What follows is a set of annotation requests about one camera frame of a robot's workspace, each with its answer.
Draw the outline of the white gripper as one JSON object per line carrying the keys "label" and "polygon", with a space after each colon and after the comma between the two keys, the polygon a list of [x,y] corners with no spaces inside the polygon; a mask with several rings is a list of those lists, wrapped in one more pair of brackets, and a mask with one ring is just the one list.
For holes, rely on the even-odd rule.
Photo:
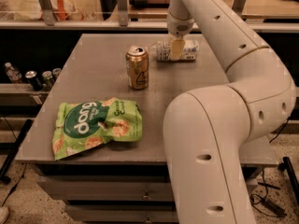
{"label": "white gripper", "polygon": [[[182,19],[175,18],[171,13],[167,14],[166,21],[167,21],[168,32],[175,37],[187,35],[192,30],[194,25],[193,18],[182,20]],[[171,45],[170,58],[172,61],[178,61],[184,49],[185,40],[173,39],[170,45]]]}

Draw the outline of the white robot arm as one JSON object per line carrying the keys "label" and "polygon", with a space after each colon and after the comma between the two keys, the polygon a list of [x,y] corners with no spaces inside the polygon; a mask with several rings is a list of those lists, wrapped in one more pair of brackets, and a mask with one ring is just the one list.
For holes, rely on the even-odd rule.
{"label": "white robot arm", "polygon": [[295,84],[269,45],[222,0],[171,0],[168,29],[193,17],[228,81],[186,91],[164,115],[179,224],[255,224],[239,149],[291,114]]}

